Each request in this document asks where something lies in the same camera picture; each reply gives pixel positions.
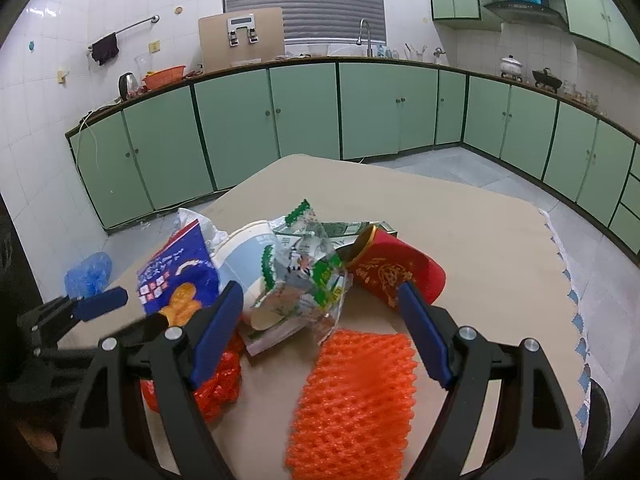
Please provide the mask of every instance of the cardboard sheet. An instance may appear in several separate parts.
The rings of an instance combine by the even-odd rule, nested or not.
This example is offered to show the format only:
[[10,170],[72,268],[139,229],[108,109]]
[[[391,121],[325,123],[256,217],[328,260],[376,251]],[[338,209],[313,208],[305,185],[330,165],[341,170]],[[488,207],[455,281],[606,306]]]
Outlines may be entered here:
[[[203,214],[232,232],[258,220],[276,218],[309,200],[323,221],[382,219],[401,240],[433,257],[447,273],[436,304],[459,324],[485,338],[517,345],[540,341],[564,391],[571,413],[584,401],[578,384],[583,362],[572,324],[576,306],[567,297],[564,264],[545,218],[531,204],[475,187],[376,166],[290,155],[271,164],[208,207]],[[135,295],[141,255],[114,285],[129,291],[129,303],[98,320],[79,324],[68,346],[92,345],[143,315]],[[364,332],[407,332],[402,319],[368,292],[348,293],[340,325]],[[284,467],[289,424],[318,348],[306,331],[252,358],[242,359],[238,402],[212,426],[212,433],[239,480],[289,478]],[[420,453],[438,416],[445,392],[420,363],[415,373],[417,403],[405,450],[402,477]],[[497,384],[491,384],[465,471],[481,465],[488,443]],[[177,471],[159,415],[148,423],[161,465]],[[575,421],[576,429],[580,425]]]

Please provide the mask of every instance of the faucet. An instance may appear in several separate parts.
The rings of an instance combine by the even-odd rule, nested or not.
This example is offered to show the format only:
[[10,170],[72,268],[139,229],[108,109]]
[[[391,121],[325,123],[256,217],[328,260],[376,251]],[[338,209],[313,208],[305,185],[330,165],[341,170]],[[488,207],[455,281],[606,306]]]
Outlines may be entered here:
[[358,41],[356,41],[356,45],[362,44],[362,24],[367,24],[367,57],[373,57],[373,50],[371,49],[371,28],[369,27],[369,22],[362,18],[360,20],[360,33],[358,34]]

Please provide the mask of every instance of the kitchen counter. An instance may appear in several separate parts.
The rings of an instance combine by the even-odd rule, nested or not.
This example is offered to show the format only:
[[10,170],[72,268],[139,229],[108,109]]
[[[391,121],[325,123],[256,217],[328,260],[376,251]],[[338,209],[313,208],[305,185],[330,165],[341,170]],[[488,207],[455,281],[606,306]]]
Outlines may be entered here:
[[[234,67],[234,68],[228,68],[225,70],[219,70],[217,72],[209,72],[206,74],[201,74],[195,77],[190,77],[190,78],[185,78],[182,79],[181,81],[175,82],[173,84],[167,85],[167,86],[163,86],[162,88],[158,89],[158,90],[153,90],[153,91],[149,91],[146,94],[137,97],[135,99],[132,100],[128,100],[126,102],[117,104],[117,105],[113,105],[109,108],[106,108],[105,110],[102,111],[98,111],[95,114],[92,114],[86,121],[86,124],[88,126],[90,126],[91,124],[96,123],[97,121],[100,121],[103,118],[106,118],[110,115],[113,115],[114,113],[124,110],[125,108],[128,108],[130,106],[133,106],[134,104],[137,104],[139,102],[142,101],[146,101],[148,99],[151,99],[153,97],[162,95],[163,93],[166,92],[170,92],[172,90],[178,89],[178,88],[182,88],[184,86],[188,86],[191,84],[195,84],[195,83],[199,83],[201,81],[206,81],[209,79],[214,79],[217,77],[222,77],[222,76],[226,76],[226,75],[231,75],[231,74],[236,74],[236,73],[242,73],[242,72],[250,72],[252,70],[263,70],[265,68],[276,68],[276,67],[281,67],[281,66],[295,66],[295,65],[299,65],[299,64],[316,64],[316,63],[330,63],[330,62],[348,62],[348,63],[382,63],[382,64],[395,64],[395,65],[406,65],[406,66],[420,66],[420,67],[426,67],[426,68],[433,68],[436,70],[444,70],[446,72],[455,72],[455,73],[460,73],[460,74],[464,74],[464,75],[471,75],[474,77],[481,77],[484,79],[491,79],[494,81],[499,81],[502,83],[507,83],[509,85],[512,86],[518,86],[521,88],[526,88],[527,90],[531,90],[533,92],[538,92],[540,94],[543,95],[547,95],[550,97],[553,97],[557,100],[559,100],[560,102],[564,102],[566,104],[569,104],[575,108],[578,108],[579,110],[588,113],[594,117],[596,117],[597,119],[610,124],[610,126],[613,126],[614,128],[616,128],[617,130],[623,132],[626,136],[630,137],[631,139],[633,139],[635,142],[640,142],[640,135],[639,134],[635,134],[633,132],[630,132],[629,130],[627,130],[626,128],[620,126],[620,124],[617,124],[615,121],[613,121],[612,119],[608,118],[608,117],[604,117],[603,115],[594,112],[593,110],[591,110],[590,108],[586,107],[583,104],[580,104],[576,101],[573,101],[571,99],[568,99],[564,96],[555,94],[553,92],[549,92],[547,90],[543,90],[540,88],[536,88],[535,86],[530,86],[527,85],[525,83],[520,83],[518,81],[513,81],[510,79],[504,79],[501,78],[499,76],[495,76],[495,75],[491,75],[491,74],[485,74],[485,73],[479,73],[479,72],[473,72],[471,70],[462,70],[460,68],[456,68],[456,67],[452,67],[452,66],[444,66],[444,65],[438,65],[435,63],[423,63],[423,62],[417,62],[417,61],[409,61],[409,60],[401,60],[401,59],[388,59],[388,58],[381,58],[381,57],[334,57],[334,56],[328,56],[328,57],[295,57],[292,59],[286,59],[286,60],[274,60],[274,61],[267,61],[267,62],[263,62],[263,63],[257,63],[257,64],[249,64],[249,65],[243,65],[243,66],[239,66],[239,67]],[[75,128],[69,130],[66,134],[65,137],[68,139],[72,136],[74,136],[76,133],[78,133],[80,131],[80,125],[76,126]]]

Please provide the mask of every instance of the white pot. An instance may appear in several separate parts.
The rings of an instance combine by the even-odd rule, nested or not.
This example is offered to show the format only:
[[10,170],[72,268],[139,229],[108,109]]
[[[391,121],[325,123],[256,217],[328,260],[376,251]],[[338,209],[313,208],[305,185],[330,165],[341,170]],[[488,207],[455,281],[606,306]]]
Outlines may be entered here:
[[516,77],[522,77],[522,63],[517,59],[513,59],[513,56],[503,57],[500,63],[501,72]]

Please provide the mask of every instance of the orange mesh bag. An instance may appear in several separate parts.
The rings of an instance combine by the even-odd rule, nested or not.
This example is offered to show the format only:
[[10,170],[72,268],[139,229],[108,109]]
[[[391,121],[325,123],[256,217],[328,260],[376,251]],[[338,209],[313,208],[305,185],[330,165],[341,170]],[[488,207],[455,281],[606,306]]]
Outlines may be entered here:
[[396,480],[415,404],[403,334],[336,331],[306,379],[289,437],[293,480]]

